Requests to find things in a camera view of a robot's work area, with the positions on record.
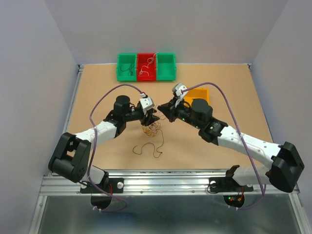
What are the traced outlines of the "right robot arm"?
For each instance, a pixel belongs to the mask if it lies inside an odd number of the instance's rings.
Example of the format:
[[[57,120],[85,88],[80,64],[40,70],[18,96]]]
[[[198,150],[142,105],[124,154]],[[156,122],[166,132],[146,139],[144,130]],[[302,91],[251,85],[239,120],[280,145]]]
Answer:
[[[229,190],[254,183],[271,184],[275,188],[291,193],[300,178],[304,163],[295,145],[270,143],[239,133],[234,127],[213,117],[213,108],[204,99],[197,98],[191,105],[176,103],[176,98],[158,106],[165,117],[174,122],[180,119],[199,130],[206,142],[229,148],[247,155],[262,164],[261,167],[243,168],[233,166],[224,178]]]

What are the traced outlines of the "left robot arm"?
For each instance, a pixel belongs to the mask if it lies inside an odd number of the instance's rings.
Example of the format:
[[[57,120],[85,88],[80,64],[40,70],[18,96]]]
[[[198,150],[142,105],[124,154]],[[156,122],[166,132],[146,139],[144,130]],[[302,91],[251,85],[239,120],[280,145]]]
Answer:
[[[97,192],[104,192],[108,188],[108,173],[92,166],[96,147],[119,136],[127,122],[138,120],[149,126],[158,121],[155,112],[153,100],[146,95],[141,96],[136,106],[131,105],[128,96],[118,96],[113,110],[98,125],[80,133],[61,135],[48,169],[71,182],[91,184]]]

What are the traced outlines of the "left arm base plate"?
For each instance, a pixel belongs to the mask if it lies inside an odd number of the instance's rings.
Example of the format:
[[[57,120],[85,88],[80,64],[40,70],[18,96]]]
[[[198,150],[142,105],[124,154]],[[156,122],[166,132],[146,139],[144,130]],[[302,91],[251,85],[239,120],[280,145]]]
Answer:
[[[102,181],[97,184],[97,186],[107,192],[113,194],[122,194],[123,187],[124,187],[124,178],[117,177],[117,178],[104,178]],[[100,194],[101,191],[95,188],[90,182],[83,182],[83,185],[80,185],[80,193],[81,194]]]

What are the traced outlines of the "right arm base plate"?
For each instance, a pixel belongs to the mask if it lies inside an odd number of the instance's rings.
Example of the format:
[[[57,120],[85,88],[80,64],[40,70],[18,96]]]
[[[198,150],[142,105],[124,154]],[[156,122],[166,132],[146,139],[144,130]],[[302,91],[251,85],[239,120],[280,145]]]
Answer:
[[[217,193],[242,193],[242,192],[253,192],[253,186],[248,187],[247,185],[239,185],[231,177],[211,177],[209,178],[209,184],[207,191],[212,194]]]

